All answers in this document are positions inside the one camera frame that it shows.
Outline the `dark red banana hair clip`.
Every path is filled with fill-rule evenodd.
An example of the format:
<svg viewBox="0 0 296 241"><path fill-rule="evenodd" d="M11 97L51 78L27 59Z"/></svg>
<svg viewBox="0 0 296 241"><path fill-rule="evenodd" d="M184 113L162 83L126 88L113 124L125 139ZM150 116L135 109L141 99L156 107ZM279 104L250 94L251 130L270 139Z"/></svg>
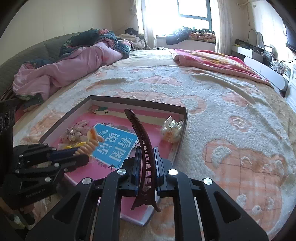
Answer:
<svg viewBox="0 0 296 241"><path fill-rule="evenodd" d="M134 210L142 205L147 205L152 206L155 211L160 212L161 209L156 202L157 170L151 141L135 113L131 109L126 108L125 115L137 135L142 155L138 193L131 209Z"/></svg>

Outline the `pink sheer bow hair clip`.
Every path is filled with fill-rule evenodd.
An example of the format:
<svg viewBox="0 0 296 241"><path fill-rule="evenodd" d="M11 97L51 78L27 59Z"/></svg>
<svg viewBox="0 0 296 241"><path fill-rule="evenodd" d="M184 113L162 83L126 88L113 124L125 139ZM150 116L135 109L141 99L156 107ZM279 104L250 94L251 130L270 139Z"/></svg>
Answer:
<svg viewBox="0 0 296 241"><path fill-rule="evenodd" d="M60 136L61 142L71 144L87 141L87 133L91 130L91 127L88 124L88 120L82 120L75 123L74 126L67 128L67 130Z"/></svg>

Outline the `gold white accessory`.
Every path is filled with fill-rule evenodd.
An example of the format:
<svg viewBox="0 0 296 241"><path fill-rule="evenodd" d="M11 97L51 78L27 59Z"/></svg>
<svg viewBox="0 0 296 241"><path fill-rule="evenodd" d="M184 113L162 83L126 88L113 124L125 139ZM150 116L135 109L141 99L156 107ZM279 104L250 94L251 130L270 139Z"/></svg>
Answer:
<svg viewBox="0 0 296 241"><path fill-rule="evenodd" d="M181 136L182 125L183 125L182 120L176 121L171 116L169 116L165 120L160 130L163 140L172 144L177 143Z"/></svg>

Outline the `pink children's book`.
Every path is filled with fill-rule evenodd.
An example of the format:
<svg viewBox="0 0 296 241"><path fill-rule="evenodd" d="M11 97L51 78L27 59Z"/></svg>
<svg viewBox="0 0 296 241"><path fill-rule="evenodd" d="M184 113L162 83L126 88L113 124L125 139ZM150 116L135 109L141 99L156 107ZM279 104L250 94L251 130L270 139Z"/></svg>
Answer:
<svg viewBox="0 0 296 241"><path fill-rule="evenodd" d="M163 140L160 130L169 116L179 121L184 119L183 115L135 106L131 106L130 109L143 124L152 146L159 148L160 156L171 162L175 161L179 144ZM82 142L65 144L61 142L60 136L67 128L82 120L89 121L88 125L94 127L97 133L104 138L104 142L92 153L87 165L64 175L71 185L77 185L86 177L93 180L104 178L110 172L121 168L125 159L134 157L138 139L124 110L125 108L119 106L108 107L106 104L91 101L70 114L45 139L47 144L59 150L77 146Z"/></svg>

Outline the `brown shallow cardboard box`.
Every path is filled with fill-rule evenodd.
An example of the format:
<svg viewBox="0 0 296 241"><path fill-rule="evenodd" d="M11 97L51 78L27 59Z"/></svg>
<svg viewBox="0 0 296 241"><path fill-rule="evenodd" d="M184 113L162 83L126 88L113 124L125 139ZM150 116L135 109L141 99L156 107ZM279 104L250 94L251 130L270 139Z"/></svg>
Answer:
<svg viewBox="0 0 296 241"><path fill-rule="evenodd" d="M171 162L177 159L188 119L185 107L146 100L91 95L76 104L39 140L41 143L61 149L61 145L66 142L66 131L82 121L86 121L87 126L94 127L104 138L104 142L92 153L87 165L64 175L70 185L75 186L86 177L94 180L104 178L111 171L121 168L125 159L134 157L138 139L125 115L126 108L131 109L140 120L151 145L159 149L160 156ZM163 140L161 134L161 128L169 117L182 121L180 138L174 144Z"/></svg>

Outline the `pink crumpled quilt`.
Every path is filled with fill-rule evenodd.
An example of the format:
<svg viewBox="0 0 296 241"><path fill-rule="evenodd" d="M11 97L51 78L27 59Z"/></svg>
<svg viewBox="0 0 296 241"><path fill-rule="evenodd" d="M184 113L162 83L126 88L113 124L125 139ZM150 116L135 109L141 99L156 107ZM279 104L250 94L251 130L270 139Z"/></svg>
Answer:
<svg viewBox="0 0 296 241"><path fill-rule="evenodd" d="M121 52L108 47L106 42L99 42L75 51L69 58L37 69L23 64L14 76L13 92L21 98L40 94L43 100L47 100L60 88L121 58Z"/></svg>

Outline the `beige orange patterned bedspread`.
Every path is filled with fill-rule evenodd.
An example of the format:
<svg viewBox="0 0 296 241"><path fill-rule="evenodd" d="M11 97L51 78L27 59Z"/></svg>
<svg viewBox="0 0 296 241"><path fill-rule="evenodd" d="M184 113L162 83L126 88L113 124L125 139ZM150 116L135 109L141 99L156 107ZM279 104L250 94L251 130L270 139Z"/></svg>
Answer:
<svg viewBox="0 0 296 241"><path fill-rule="evenodd" d="M179 66L169 50L135 51L64 87L14 126L14 143L37 143L90 95L186 107L188 123L175 167L213 178L266 231L280 232L295 207L295 112L272 87Z"/></svg>

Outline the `green upholstered headboard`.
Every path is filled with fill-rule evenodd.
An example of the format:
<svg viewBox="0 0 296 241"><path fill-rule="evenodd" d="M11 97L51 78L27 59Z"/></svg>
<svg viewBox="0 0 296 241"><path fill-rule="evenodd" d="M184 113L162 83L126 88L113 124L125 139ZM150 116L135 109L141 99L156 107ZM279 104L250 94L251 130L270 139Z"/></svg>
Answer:
<svg viewBox="0 0 296 241"><path fill-rule="evenodd" d="M62 47L63 43L75 35L78 35L78 33L62 35L40 42L21 51L1 64L1 100L14 98L12 83L15 74L18 72L20 66L23 63L32 60L46 60L49 62L56 62L60 59L60 48Z"/></svg>

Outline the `dark floral duvet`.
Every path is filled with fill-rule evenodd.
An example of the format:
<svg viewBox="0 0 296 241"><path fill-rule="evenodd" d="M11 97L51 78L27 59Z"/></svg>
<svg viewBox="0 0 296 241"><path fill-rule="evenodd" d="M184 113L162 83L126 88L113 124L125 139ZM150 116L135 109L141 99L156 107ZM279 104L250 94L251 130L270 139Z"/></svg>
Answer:
<svg viewBox="0 0 296 241"><path fill-rule="evenodd" d="M132 44L128 40L117 38L113 31L107 29L90 29L66 40L60 48L59 60L67 59L87 47L104 41L108 47L123 54L123 58L129 57Z"/></svg>

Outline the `pink red folded blanket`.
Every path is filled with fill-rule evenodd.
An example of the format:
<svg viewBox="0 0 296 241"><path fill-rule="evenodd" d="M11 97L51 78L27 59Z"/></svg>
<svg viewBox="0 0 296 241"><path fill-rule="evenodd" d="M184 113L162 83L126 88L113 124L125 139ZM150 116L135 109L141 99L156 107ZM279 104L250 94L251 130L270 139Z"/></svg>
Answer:
<svg viewBox="0 0 296 241"><path fill-rule="evenodd" d="M170 52L172 59L180 66L196 67L271 85L270 81L260 77L237 57L208 50L172 49Z"/></svg>

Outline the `dark clothes on windowsill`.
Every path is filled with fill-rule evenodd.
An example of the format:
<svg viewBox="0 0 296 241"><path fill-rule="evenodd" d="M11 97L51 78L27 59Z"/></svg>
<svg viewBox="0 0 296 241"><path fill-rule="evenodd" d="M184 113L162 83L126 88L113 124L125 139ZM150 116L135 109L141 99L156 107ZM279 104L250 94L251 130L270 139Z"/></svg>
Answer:
<svg viewBox="0 0 296 241"><path fill-rule="evenodd" d="M173 34L166 36L167 45L175 45L184 40L194 40L208 43L216 42L216 35L214 31L209 29L191 29L188 27L182 27L176 30Z"/></svg>

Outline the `white curtain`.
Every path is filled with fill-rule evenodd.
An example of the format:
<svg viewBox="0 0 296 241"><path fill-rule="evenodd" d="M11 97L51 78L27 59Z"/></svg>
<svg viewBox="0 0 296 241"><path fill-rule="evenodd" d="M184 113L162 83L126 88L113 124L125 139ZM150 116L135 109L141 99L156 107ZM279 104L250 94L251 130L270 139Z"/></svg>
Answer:
<svg viewBox="0 0 296 241"><path fill-rule="evenodd" d="M230 55L233 37L233 21L230 10L230 1L217 1L219 16L219 31L216 35L216 51Z"/></svg>

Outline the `white bed footboard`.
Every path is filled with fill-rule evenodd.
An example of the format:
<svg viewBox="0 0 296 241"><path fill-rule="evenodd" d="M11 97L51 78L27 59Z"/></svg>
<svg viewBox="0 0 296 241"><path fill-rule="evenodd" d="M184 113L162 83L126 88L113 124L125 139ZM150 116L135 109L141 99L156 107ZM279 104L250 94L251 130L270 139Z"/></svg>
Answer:
<svg viewBox="0 0 296 241"><path fill-rule="evenodd" d="M262 64L261 62L247 56L244 58L244 63L256 71L259 75L265 77L280 93L286 93L288 81L284 79L282 75Z"/></svg>

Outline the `white drawer cabinet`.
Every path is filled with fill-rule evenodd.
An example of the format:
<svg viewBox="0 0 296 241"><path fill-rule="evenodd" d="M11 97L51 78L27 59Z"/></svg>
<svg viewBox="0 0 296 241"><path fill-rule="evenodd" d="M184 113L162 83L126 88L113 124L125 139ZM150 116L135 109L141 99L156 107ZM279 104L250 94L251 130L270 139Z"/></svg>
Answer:
<svg viewBox="0 0 296 241"><path fill-rule="evenodd" d="M285 100L291 109L296 113L296 65L293 65L292 67Z"/></svg>

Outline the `white desk with clutter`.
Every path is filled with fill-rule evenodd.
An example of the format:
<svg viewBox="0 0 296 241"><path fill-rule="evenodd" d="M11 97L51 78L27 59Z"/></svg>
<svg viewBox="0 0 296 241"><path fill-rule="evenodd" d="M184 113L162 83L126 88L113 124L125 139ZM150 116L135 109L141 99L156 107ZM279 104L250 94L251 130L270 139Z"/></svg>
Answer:
<svg viewBox="0 0 296 241"><path fill-rule="evenodd" d="M255 33L255 44L249 42L251 32ZM249 57L266 66L269 66L271 62L277 60L278 57L274 46L266 45L262 33L254 29L249 30L246 42L240 39L235 40L232 44L231 54L242 61L244 61L245 57Z"/></svg>

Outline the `black flat screen television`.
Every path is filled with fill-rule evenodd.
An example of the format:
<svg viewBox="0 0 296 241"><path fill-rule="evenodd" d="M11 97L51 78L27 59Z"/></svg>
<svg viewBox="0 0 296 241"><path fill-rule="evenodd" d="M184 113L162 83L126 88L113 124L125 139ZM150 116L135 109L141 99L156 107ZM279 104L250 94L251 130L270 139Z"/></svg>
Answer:
<svg viewBox="0 0 296 241"><path fill-rule="evenodd" d="M285 32L287 34L286 46L295 53L296 52L295 31L293 30L293 28L290 26L289 23L285 21L283 23L285 25Z"/></svg>

